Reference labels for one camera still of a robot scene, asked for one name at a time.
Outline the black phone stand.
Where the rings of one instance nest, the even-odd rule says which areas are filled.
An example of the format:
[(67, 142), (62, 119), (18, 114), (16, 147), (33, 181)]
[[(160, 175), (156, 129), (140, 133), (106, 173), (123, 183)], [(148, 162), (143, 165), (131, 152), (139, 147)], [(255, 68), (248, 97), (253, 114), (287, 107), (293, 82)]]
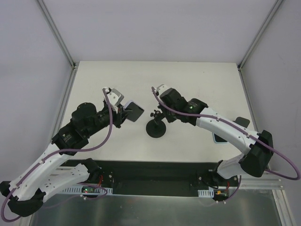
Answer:
[(146, 124), (146, 132), (152, 138), (160, 138), (166, 133), (166, 125), (163, 122), (164, 114), (158, 110), (154, 110), (150, 114), (153, 119)]

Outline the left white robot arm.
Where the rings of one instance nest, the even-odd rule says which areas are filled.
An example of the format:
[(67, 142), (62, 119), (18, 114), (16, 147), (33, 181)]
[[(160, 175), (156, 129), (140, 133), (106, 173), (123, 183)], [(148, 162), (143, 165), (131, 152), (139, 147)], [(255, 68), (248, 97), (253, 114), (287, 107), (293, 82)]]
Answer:
[(86, 152), (84, 147), (91, 136), (104, 128), (120, 128), (125, 120), (136, 121), (144, 110), (129, 101), (126, 105), (108, 105), (104, 102), (102, 110), (97, 111), (93, 103), (82, 103), (71, 114), (68, 124), (62, 127), (52, 138), (42, 155), (25, 173), (13, 181), (3, 181), (0, 192), (5, 197), (1, 207), (1, 218), (10, 223), (4, 215), (4, 209), (17, 214), (19, 218), (37, 212), (52, 196), (73, 184), (88, 182), (101, 183), (103, 173), (97, 163), (88, 158), (81, 160), (71, 171), (54, 179), (52, 172), (78, 152)]

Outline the purple case smartphone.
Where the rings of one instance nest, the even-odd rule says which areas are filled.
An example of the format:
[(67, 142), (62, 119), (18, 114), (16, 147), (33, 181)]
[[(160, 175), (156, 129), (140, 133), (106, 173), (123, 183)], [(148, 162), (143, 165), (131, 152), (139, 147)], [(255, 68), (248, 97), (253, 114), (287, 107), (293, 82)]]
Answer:
[(132, 100), (128, 101), (124, 106), (127, 106), (129, 110), (132, 110), (132, 114), (127, 118), (131, 122), (136, 122), (144, 113), (144, 109)]

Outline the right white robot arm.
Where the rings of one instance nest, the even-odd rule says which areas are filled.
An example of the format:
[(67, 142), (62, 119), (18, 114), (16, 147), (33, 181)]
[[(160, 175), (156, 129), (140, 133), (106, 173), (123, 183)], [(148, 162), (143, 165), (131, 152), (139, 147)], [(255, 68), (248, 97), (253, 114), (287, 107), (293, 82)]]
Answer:
[(260, 178), (273, 155), (268, 149), (273, 146), (272, 134), (261, 133), (243, 127), (220, 116), (206, 103), (193, 98), (186, 101), (174, 88), (158, 88), (159, 105), (169, 123), (180, 120), (206, 129), (235, 146), (241, 153), (229, 160), (221, 160), (212, 173), (212, 182), (222, 186), (232, 176), (248, 174)]

